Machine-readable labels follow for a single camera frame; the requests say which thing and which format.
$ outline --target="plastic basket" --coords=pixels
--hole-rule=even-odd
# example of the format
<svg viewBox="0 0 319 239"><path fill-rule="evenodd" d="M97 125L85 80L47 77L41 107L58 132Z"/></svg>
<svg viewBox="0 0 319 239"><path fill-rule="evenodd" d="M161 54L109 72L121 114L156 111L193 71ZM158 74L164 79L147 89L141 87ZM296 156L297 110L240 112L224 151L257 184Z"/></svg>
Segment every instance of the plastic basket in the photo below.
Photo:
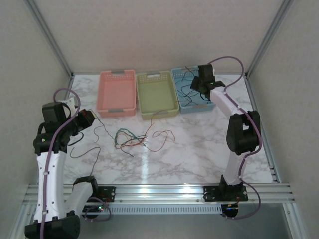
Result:
<svg viewBox="0 0 319 239"><path fill-rule="evenodd" d="M192 91L190 88L190 84L194 79L194 75L198 76L198 67L193 66L188 67L188 69L185 67L180 67L171 70L181 114L212 110L215 107L215 104L211 101L203 100L199 93ZM189 94L191 99L189 97L184 97L183 92L186 95Z"/></svg>
<svg viewBox="0 0 319 239"><path fill-rule="evenodd" d="M125 70L122 75L101 72L97 99L97 111L101 117L134 116L135 109L135 71Z"/></svg>
<svg viewBox="0 0 319 239"><path fill-rule="evenodd" d="M178 114L179 104L170 71L138 74L137 88L143 120L173 117Z"/></svg>

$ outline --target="blue basket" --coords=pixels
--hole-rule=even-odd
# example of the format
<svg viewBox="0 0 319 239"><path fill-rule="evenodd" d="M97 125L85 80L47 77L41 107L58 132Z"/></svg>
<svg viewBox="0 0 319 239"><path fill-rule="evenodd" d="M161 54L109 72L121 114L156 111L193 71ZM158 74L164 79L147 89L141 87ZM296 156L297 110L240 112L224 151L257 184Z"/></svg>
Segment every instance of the blue basket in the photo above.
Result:
<svg viewBox="0 0 319 239"><path fill-rule="evenodd" d="M215 104L208 100L203 100L200 93L193 91L190 84L194 79L194 75L198 76L198 67L185 67L174 68L171 70L173 80L175 82L177 97L179 101L179 108L181 114L209 111L215 107Z"/></svg>

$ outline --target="green basket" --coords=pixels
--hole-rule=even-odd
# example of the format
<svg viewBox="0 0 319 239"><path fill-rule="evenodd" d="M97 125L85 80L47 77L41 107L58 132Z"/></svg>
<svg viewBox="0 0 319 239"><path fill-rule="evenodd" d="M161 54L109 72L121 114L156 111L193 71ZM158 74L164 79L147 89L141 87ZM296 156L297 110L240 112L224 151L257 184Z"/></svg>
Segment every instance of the green basket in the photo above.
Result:
<svg viewBox="0 0 319 239"><path fill-rule="evenodd" d="M170 71L138 74L137 90L143 120L173 117L179 104Z"/></svg>

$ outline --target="marble surface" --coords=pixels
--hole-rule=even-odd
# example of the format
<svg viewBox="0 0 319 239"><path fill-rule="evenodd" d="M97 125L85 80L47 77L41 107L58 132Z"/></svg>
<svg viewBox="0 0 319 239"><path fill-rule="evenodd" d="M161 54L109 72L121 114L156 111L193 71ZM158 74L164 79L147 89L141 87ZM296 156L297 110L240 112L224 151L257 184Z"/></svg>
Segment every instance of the marble surface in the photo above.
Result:
<svg viewBox="0 0 319 239"><path fill-rule="evenodd" d="M218 76L225 84L238 76ZM76 75L72 89L81 98L81 108L96 112L96 99L99 75ZM230 87L228 92L245 108L251 110L244 80ZM143 121L139 109L134 117L101 118L107 131L114 137L119 128L127 128L135 135L142 135L150 126L150 121ZM171 130L175 142L169 136L168 142L159 152L150 152L145 147L126 147L131 157L121 150L115 150L113 140L103 127L96 129L99 141L93 129L101 124L95 120L92 127L83 131L84 139L68 148L65 163L64 183L73 183L78 177L87 176L92 170L98 149L73 159L93 147L101 147L99 159L93 175L98 183L114 184L182 184L182 183L218 183L227 166L229 149L226 144L228 120L221 110L192 114L178 114L174 118L156 119L147 138L147 146L157 150L163 144L165 136L150 137L157 130ZM70 143L79 139L74 137ZM247 160L244 179L254 183L270 183L272 176L264 150Z"/></svg>

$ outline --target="pink basket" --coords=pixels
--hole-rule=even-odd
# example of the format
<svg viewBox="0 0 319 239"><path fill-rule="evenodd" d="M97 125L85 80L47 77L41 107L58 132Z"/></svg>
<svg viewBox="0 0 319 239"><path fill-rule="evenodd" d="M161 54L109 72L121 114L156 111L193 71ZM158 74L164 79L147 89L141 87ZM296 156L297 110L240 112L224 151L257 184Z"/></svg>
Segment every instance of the pink basket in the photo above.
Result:
<svg viewBox="0 0 319 239"><path fill-rule="evenodd" d="M123 75L102 71L97 100L97 111L101 117L134 116L135 109L135 71L125 70Z"/></svg>

